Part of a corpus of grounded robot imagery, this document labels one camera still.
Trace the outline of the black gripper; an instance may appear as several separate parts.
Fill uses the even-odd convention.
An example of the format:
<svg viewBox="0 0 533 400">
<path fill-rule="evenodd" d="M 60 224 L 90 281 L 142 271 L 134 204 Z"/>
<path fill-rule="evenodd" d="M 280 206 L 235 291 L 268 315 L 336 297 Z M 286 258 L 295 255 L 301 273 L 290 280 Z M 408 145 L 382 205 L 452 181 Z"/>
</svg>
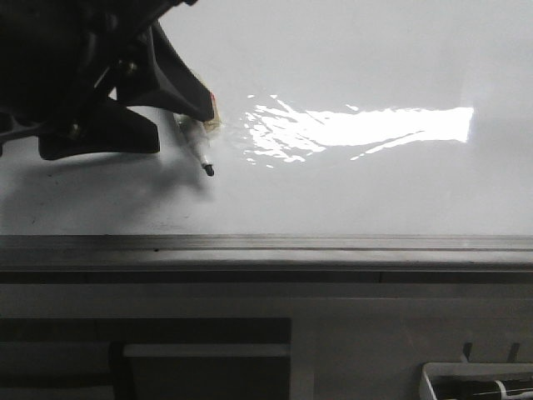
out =
<svg viewBox="0 0 533 400">
<path fill-rule="evenodd" d="M 213 119 L 211 92 L 155 22 L 166 10 L 164 1 L 3 1 L 2 113 L 42 121 L 77 105 L 128 44 L 116 85 L 121 104 Z M 158 153 L 157 125 L 120 103 L 107 98 L 39 137 L 41 158 Z"/>
</svg>

